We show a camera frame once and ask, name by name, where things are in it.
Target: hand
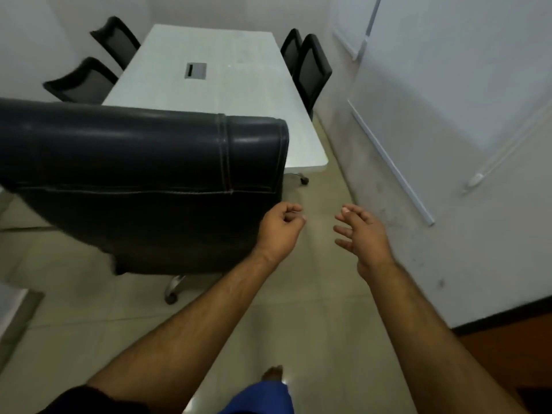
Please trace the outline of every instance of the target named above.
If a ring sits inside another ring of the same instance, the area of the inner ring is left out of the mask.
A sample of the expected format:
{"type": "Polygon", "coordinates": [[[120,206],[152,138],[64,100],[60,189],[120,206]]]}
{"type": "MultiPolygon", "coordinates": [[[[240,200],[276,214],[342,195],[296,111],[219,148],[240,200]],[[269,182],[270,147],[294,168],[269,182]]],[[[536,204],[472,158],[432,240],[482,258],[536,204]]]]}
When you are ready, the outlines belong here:
{"type": "Polygon", "coordinates": [[[358,257],[356,268],[363,279],[367,280],[367,276],[378,265],[395,264],[385,226],[374,215],[360,206],[346,204],[336,219],[351,226],[334,226],[335,232],[352,240],[337,238],[336,244],[358,257]]]}
{"type": "Polygon", "coordinates": [[[295,247],[306,216],[298,214],[303,207],[297,203],[280,202],[270,209],[260,222],[257,245],[252,254],[278,265],[295,247]]]}

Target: conference table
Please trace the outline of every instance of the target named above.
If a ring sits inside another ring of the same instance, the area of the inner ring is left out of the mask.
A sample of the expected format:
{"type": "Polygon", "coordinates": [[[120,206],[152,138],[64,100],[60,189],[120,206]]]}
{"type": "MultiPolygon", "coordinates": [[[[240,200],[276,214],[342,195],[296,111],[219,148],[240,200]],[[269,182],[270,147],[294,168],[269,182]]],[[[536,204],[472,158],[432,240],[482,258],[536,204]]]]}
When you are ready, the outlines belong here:
{"type": "Polygon", "coordinates": [[[284,172],[320,172],[328,164],[269,32],[155,25],[103,104],[284,119],[284,172]]]}

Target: bare foot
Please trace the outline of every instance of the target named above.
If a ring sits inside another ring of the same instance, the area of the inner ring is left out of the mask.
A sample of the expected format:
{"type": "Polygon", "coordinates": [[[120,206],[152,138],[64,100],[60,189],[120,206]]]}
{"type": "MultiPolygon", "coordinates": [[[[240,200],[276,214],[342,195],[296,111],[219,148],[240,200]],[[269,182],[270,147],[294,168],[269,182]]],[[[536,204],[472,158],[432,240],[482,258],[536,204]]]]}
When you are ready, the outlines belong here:
{"type": "Polygon", "coordinates": [[[276,367],[272,366],[272,368],[268,369],[261,380],[277,380],[281,382],[281,377],[284,375],[284,367],[282,365],[278,365],[276,367]]]}

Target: person's left arm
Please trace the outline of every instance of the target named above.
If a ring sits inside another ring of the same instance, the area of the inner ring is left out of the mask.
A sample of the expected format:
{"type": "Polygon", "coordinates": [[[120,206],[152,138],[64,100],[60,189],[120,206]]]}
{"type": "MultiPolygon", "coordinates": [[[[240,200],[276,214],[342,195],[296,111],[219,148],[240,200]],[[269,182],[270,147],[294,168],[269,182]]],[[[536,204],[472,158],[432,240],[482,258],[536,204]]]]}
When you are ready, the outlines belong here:
{"type": "Polygon", "coordinates": [[[87,383],[108,397],[154,412],[185,408],[260,287],[295,247],[301,205],[266,213],[252,253],[206,293],[124,350],[87,383]]]}

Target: black leather chair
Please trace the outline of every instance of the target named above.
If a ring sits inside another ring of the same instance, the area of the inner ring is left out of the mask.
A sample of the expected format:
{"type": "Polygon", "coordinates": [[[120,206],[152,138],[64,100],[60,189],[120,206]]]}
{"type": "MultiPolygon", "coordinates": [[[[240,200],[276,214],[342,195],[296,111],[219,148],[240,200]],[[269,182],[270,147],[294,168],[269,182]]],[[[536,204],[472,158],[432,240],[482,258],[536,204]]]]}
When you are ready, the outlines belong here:
{"type": "Polygon", "coordinates": [[[71,73],[43,87],[61,101],[102,104],[118,78],[96,58],[88,57],[71,73]]]}
{"type": "Polygon", "coordinates": [[[288,129],[247,118],[0,99],[0,184],[116,274],[225,272],[281,201],[288,129]]]}
{"type": "Polygon", "coordinates": [[[293,81],[311,120],[316,99],[331,75],[332,67],[329,66],[318,38],[315,34],[308,34],[299,51],[293,81]]]}
{"type": "Polygon", "coordinates": [[[140,49],[140,42],[130,29],[116,16],[110,17],[100,29],[90,32],[92,37],[125,69],[134,54],[140,49]]]}
{"type": "Polygon", "coordinates": [[[303,40],[301,39],[299,30],[292,29],[287,35],[287,38],[285,38],[284,44],[281,46],[281,55],[284,57],[285,64],[291,75],[293,75],[293,70],[297,65],[302,43],[303,40]]]}

